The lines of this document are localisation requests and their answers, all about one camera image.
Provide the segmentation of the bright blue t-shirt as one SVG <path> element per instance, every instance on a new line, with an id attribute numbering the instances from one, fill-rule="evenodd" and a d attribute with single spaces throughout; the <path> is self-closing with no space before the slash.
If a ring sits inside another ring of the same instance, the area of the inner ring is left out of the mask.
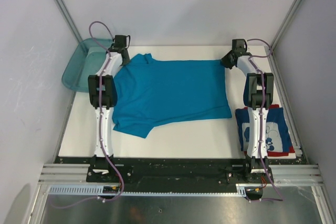
<path id="1" fill-rule="evenodd" d="M 220 60 L 159 61 L 138 54 L 114 78 L 114 130 L 146 138 L 170 123 L 230 119 Z"/>

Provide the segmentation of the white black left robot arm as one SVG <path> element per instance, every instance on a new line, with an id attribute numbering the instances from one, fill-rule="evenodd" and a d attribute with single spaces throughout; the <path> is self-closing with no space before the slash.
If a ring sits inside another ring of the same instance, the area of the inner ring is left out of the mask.
<path id="1" fill-rule="evenodd" d="M 112 181 L 116 175 L 116 169 L 110 165 L 113 157 L 112 114 L 118 100 L 114 77 L 122 66 L 130 62 L 130 40 L 129 35 L 116 35 L 111 46 L 106 49 L 106 58 L 101 68 L 88 77 L 89 100 L 95 109 L 97 120 L 96 149 L 90 162 L 89 174 L 97 173 L 105 182 Z"/>

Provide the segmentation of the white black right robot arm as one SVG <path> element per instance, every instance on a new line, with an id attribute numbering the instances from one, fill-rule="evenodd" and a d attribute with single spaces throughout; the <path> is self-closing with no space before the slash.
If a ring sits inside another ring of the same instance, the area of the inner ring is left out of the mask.
<path id="1" fill-rule="evenodd" d="M 248 166 L 242 169 L 243 179 L 254 183 L 261 175 L 270 178 L 266 148 L 266 122 L 274 97 L 274 75 L 264 72 L 254 59 L 262 58 L 249 52 L 247 40 L 233 39 L 231 50 L 221 59 L 227 68 L 238 68 L 246 77 L 243 103 L 249 116 Z"/>

